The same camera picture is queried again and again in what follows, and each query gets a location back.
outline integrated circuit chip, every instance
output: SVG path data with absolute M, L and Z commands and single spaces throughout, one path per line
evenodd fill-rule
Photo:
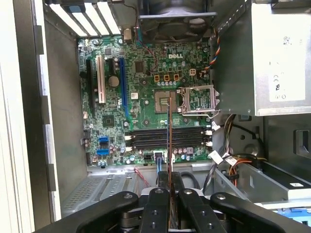
M 114 127 L 115 119 L 113 115 L 104 115 L 103 116 L 103 126 L 104 127 Z
M 105 49 L 105 55 L 111 55 L 111 49 Z
M 135 72 L 136 73 L 143 73 L 144 72 L 144 62 L 143 61 L 136 61 L 135 62 Z

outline white pci slot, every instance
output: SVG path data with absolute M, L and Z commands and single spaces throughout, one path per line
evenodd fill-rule
M 106 103 L 106 88 L 105 88 L 105 63 L 102 56 L 96 56 L 97 65 L 97 82 L 98 82 L 98 100 L 99 103 Z

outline red wire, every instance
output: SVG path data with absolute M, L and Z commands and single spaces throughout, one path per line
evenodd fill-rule
M 141 172 L 138 170 L 138 168 L 135 167 L 134 172 L 139 175 L 139 177 L 144 181 L 144 183 L 147 187 L 150 187 L 150 184 L 145 180 L 144 176 L 141 174 Z

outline pci slot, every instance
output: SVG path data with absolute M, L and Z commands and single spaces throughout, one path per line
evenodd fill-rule
M 126 72 L 125 72 L 125 60 L 120 58 L 120 81 L 121 81 L 121 98 L 124 107 L 125 117 L 128 118 L 127 109 L 127 86 L 126 86 Z
M 92 60 L 87 59 L 86 60 L 86 75 L 87 75 L 87 82 L 89 87 L 89 107 L 94 114 L 94 108 L 95 108 L 95 98 L 94 98 L 94 71 L 93 71 L 93 63 Z
M 105 88 L 105 64 L 101 55 L 96 56 L 97 64 L 97 82 L 98 82 L 98 101 L 106 103 L 106 88 Z

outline metal bracket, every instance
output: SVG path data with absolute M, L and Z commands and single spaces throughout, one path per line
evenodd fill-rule
M 205 108 L 196 108 L 194 110 L 191 109 L 190 106 L 190 96 L 191 92 L 193 91 L 202 91 L 202 90 L 209 90 L 209 99 L 210 99 L 210 107 Z M 214 85 L 204 85 L 204 86 L 193 86 L 193 87 L 181 87 L 177 90 L 177 93 L 180 94 L 183 98 L 182 105 L 177 109 L 179 113 L 183 116 L 208 116 L 206 113 L 218 112 L 216 110 L 216 106 L 219 104 L 220 100 L 216 99 L 219 96 L 219 93 L 214 89 Z

